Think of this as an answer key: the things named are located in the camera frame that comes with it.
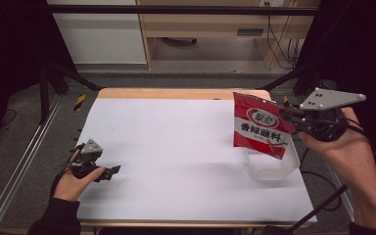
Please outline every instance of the red packet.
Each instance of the red packet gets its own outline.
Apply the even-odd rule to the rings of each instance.
[[[234,147],[246,147],[282,159],[294,126],[284,120],[282,107],[257,96],[234,92]]]

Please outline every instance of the black sleeve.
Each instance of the black sleeve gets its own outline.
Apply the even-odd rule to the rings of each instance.
[[[376,230],[362,227],[352,222],[350,223],[350,234],[351,235],[376,235]]]
[[[42,218],[32,224],[27,235],[79,235],[79,205],[80,202],[51,198]]]

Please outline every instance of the floor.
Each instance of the floor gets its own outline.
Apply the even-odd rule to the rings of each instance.
[[[197,44],[185,41],[159,40],[155,61],[151,70],[143,65],[119,65],[115,67],[89,67],[78,65],[80,73],[102,86],[114,87],[214,87],[214,88],[257,88],[275,80],[289,70],[276,66],[267,70],[258,53],[256,43],[250,39],[199,39]],[[282,66],[288,66],[280,60]],[[0,195],[20,160],[32,156],[28,170],[18,190],[11,198],[0,217],[0,234],[25,234],[28,227],[45,209],[49,185],[58,171],[57,163],[65,159],[68,150],[75,146],[80,128],[85,123],[97,92],[68,79],[70,91],[66,95],[54,95],[52,101],[59,101],[58,112],[45,137],[39,142],[36,152],[26,153],[30,140],[39,128],[39,87],[34,85],[15,94],[8,105],[8,112],[0,128]],[[293,81],[270,92],[274,100],[281,102],[283,95],[292,95]],[[77,97],[85,93],[86,100],[79,112],[73,107]],[[302,141],[295,141],[298,153],[305,151]],[[325,162],[309,152],[304,169],[316,170],[331,178]],[[313,203],[319,205],[333,189],[321,179],[304,175]],[[337,211],[323,211],[318,223],[300,229],[297,234],[348,234],[347,224],[351,221],[346,208],[341,205]],[[84,228],[83,234],[91,234]]]

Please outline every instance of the black curtain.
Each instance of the black curtain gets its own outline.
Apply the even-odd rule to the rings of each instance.
[[[27,11],[25,4],[46,5],[45,0],[0,0],[0,122],[8,99],[39,82],[43,66],[58,63],[71,71],[75,66],[51,13]],[[50,83],[66,92],[63,76],[49,70]]]
[[[340,2],[324,0],[321,6],[331,8]],[[314,19],[299,58],[300,65],[307,63],[337,16]],[[322,50],[321,63],[316,66],[319,78],[335,81],[338,90],[366,95],[366,101],[353,107],[376,149],[376,1],[353,0],[337,30],[328,38],[332,43]]]

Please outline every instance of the white paper sheet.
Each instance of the white paper sheet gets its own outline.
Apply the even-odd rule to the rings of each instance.
[[[121,165],[79,198],[81,220],[297,221],[312,210],[302,176],[258,181],[233,147],[234,101],[97,99],[77,144]]]

